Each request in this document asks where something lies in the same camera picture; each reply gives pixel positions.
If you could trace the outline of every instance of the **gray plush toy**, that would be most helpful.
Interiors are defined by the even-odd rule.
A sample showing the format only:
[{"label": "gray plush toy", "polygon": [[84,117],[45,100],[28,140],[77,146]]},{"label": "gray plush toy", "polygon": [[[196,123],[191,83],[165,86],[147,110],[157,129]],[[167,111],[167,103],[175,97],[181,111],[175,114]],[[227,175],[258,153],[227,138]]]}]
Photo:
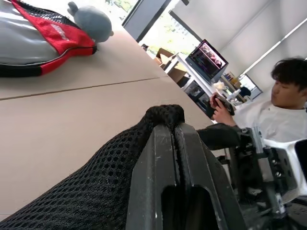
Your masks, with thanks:
[{"label": "gray plush toy", "polygon": [[73,1],[68,3],[67,9],[75,23],[85,31],[96,43],[105,42],[113,36],[112,23],[108,16],[94,6],[84,6],[80,9]]}]

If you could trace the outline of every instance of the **black hair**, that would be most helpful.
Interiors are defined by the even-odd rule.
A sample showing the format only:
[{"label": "black hair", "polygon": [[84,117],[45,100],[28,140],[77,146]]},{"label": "black hair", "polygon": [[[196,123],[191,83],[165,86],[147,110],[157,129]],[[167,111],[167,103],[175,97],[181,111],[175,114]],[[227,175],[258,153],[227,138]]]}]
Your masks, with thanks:
[{"label": "black hair", "polygon": [[307,60],[303,58],[289,58],[276,63],[271,72],[274,80],[282,84],[294,84],[299,90],[307,88]]}]

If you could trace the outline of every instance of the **red and gray bag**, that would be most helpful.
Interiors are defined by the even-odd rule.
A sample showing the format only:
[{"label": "red and gray bag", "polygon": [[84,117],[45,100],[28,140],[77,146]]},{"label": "red and gray bag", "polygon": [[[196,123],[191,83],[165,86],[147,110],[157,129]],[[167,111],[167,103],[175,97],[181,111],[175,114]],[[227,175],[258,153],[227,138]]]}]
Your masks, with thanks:
[{"label": "red and gray bag", "polygon": [[0,0],[0,28],[0,77],[40,76],[97,50],[65,16],[19,0]]}]

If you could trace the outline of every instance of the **beige table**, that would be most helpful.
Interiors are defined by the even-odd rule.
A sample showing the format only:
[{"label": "beige table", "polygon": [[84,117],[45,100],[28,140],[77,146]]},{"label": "beige table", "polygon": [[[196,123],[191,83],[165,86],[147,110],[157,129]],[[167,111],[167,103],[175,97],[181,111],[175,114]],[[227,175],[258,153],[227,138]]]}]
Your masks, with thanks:
[{"label": "beige table", "polygon": [[48,76],[0,79],[0,98],[0,220],[84,165],[153,105],[181,105],[196,129],[211,124],[124,30],[96,56],[74,58]]}]

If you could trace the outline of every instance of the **hand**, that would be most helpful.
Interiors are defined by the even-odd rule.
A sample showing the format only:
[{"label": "hand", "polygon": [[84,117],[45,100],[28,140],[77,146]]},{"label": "hand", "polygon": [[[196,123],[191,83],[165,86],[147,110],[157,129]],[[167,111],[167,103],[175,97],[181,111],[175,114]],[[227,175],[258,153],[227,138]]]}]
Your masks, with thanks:
[{"label": "hand", "polygon": [[224,123],[228,126],[236,126],[236,123],[228,110],[222,104],[222,102],[216,98],[216,103],[218,106],[215,107],[215,112],[213,114],[213,119],[216,120],[218,123]]},{"label": "hand", "polygon": [[214,92],[213,95],[210,97],[210,106],[211,108],[215,109],[217,106],[216,101],[214,100],[216,96],[219,95],[217,92]]}]

